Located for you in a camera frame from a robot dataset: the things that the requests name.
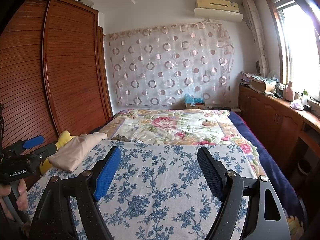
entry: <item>finger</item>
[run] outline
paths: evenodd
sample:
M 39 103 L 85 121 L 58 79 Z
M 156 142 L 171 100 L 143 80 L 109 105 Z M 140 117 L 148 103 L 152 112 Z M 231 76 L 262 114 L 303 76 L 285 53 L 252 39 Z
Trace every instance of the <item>finger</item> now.
M 22 195 L 25 192 L 27 192 L 27 185 L 26 185 L 24 179 L 20 179 L 20 183 L 18 185 L 18 191 L 19 191 L 20 195 Z
M 11 215 L 11 213 L 9 212 L 7 205 L 5 204 L 4 200 L 2 198 L 0 198 L 0 205 L 2 206 L 2 209 L 4 211 L 4 214 L 7 218 L 14 220 L 13 216 Z
M 26 211 L 28 208 L 27 193 L 22 194 L 17 199 L 17 206 L 20 211 Z
M 10 185 L 2 185 L 2 184 L 0 184 L 0 197 L 9 195 L 10 191 L 11 191 Z

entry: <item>screw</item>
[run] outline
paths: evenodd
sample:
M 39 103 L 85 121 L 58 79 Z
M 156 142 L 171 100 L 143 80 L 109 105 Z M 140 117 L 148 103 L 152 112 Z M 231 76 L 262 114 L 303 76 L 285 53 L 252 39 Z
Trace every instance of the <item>screw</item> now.
M 227 174 L 230 176 L 230 177 L 234 177 L 237 175 L 237 173 L 235 171 L 228 171 Z
M 266 175 L 261 175 L 261 176 L 260 176 L 260 179 L 261 179 L 262 181 L 264 181 L 264 182 L 266 182 L 266 181 L 269 180 L 269 178 L 268 178 Z
M 52 182 L 56 182 L 57 180 L 58 180 L 58 176 L 53 176 L 50 180 L 52 181 Z
M 90 174 L 91 174 L 90 170 L 82 171 L 82 176 L 88 177 L 90 176 Z

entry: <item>louvered wooden panel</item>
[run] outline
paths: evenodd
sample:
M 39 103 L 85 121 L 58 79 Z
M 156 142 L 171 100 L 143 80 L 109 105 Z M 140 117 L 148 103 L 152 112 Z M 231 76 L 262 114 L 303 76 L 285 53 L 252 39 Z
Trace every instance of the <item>louvered wooden panel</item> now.
M 39 134 L 44 136 L 45 143 L 57 140 L 42 71 L 42 37 L 47 3 L 46 0 L 27 0 L 0 37 L 4 147 Z
M 52 115 L 59 132 L 88 133 L 106 122 L 96 62 L 97 15 L 57 0 L 49 12 L 44 78 Z

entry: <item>floral bedspread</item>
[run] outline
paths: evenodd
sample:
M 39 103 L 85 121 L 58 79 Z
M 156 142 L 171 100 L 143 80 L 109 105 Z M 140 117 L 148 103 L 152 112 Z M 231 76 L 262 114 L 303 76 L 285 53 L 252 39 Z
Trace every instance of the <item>floral bedspread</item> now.
M 100 132 L 148 144 L 236 145 L 257 175 L 265 174 L 257 148 L 238 132 L 224 110 L 124 110 Z
M 181 122 L 185 121 L 182 115 L 180 113 Z M 213 124 L 212 119 L 206 122 Z M 207 148 L 213 157 L 243 177 L 256 178 L 248 155 L 241 147 L 235 143 L 213 145 L 213 142 L 218 143 L 215 136 L 212 133 L 208 138 L 210 142 L 205 140 L 211 144 Z M 201 145 L 151 145 L 102 140 L 74 173 L 53 167 L 36 182 L 28 192 L 27 214 L 30 218 L 33 218 L 42 192 L 52 176 L 58 175 L 62 179 L 77 176 L 103 159 L 112 146 L 120 148 L 122 159 L 107 195 L 101 198 L 98 206 L 114 239 L 205 239 L 221 202 L 211 194 L 197 162 L 197 150 Z M 232 239 L 240 238 L 247 204 L 248 197 L 244 197 Z M 71 198 L 71 206 L 79 239 L 87 239 L 75 198 Z

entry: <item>window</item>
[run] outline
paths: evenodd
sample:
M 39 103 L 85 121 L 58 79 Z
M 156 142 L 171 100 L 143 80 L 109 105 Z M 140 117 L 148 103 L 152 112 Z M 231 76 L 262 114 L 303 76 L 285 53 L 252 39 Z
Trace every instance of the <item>window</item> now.
M 267 0 L 276 24 L 281 81 L 292 81 L 293 91 L 306 89 L 319 100 L 319 35 L 311 18 L 294 0 Z

